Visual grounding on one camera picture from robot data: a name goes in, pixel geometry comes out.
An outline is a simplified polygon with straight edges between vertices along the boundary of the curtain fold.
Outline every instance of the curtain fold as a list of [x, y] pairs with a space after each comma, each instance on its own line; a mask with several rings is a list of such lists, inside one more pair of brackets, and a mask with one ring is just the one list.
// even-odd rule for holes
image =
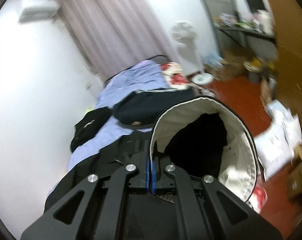
[[105, 81], [155, 55], [177, 55], [146, 0], [59, 0], [90, 70]]

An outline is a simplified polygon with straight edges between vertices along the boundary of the fabric laundry basket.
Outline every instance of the fabric laundry basket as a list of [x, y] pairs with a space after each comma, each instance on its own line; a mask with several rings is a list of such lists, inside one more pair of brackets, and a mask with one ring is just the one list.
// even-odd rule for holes
[[244, 202], [254, 190], [254, 139], [240, 117], [215, 98], [196, 97], [164, 111], [153, 127], [149, 150], [151, 160], [170, 156], [189, 175], [217, 177]]

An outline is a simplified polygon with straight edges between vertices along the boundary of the brown box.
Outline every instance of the brown box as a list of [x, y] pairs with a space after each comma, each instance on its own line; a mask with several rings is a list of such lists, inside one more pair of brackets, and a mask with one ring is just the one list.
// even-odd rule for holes
[[254, 57], [254, 52], [250, 48], [234, 46], [230, 50], [222, 52], [224, 61], [221, 62], [225, 67], [215, 70], [212, 66], [205, 64], [206, 72], [212, 74], [215, 79], [226, 81], [242, 75], [246, 72], [243, 63]]
[[286, 181], [287, 196], [294, 198], [302, 193], [302, 145], [294, 149], [294, 170], [289, 174]]

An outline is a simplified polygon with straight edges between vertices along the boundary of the curtain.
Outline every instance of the curtain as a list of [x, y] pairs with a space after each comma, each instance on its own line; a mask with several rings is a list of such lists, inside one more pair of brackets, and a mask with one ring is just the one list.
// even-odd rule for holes
[[146, 0], [59, 0], [90, 69], [105, 81], [155, 55], [176, 53]]

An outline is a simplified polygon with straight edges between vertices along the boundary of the white bottle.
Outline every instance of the white bottle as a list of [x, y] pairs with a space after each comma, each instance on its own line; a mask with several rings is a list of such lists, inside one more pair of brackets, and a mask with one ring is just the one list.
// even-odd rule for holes
[[265, 10], [257, 10], [260, 15], [260, 23], [262, 31], [266, 34], [273, 35], [273, 19], [269, 12]]

